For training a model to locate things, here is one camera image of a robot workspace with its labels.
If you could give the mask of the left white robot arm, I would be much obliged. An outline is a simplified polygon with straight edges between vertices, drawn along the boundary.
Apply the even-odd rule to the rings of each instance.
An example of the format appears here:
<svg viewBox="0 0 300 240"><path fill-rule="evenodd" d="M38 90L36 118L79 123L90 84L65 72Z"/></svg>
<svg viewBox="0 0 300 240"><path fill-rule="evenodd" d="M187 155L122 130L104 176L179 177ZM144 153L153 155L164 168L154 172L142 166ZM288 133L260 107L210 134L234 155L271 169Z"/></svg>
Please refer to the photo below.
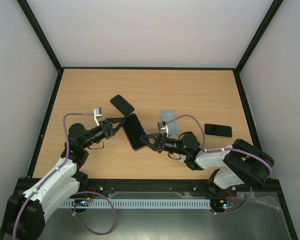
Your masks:
<svg viewBox="0 0 300 240"><path fill-rule="evenodd" d="M123 117L105 118L92 129L81 123L65 127L64 150L56 164L33 186L22 193L13 193L7 200L4 232L14 240L38 239L57 208L82 189L87 175L80 168L89 156L87 150L113 137L124 122Z"/></svg>

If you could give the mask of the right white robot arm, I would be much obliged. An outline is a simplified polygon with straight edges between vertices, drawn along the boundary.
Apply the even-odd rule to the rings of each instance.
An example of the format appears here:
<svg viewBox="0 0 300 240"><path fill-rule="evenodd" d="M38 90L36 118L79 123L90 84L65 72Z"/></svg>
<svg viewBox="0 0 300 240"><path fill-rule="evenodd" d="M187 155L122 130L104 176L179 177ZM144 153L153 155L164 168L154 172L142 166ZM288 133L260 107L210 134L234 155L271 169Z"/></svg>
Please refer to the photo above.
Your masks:
<svg viewBox="0 0 300 240"><path fill-rule="evenodd" d="M155 152L178 155L177 159L192 171L213 168L214 172L208 179L208 191L214 196L242 184L253 189L262 188L273 174L273 158L243 139L215 149L202 148L190 131L178 138L157 132L142 135L140 140Z"/></svg>

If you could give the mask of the purple phone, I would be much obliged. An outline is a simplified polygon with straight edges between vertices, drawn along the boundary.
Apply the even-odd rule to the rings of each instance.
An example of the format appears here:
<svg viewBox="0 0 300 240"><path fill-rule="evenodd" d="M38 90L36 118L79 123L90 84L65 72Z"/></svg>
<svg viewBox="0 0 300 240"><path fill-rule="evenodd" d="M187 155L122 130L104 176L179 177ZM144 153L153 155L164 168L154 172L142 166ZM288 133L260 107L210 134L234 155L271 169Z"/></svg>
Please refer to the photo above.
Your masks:
<svg viewBox="0 0 300 240"><path fill-rule="evenodd" d="M143 136L146 133L135 113L125 117L122 128L131 148L134 151L138 151L146 146L146 144L140 140L140 136Z"/></svg>

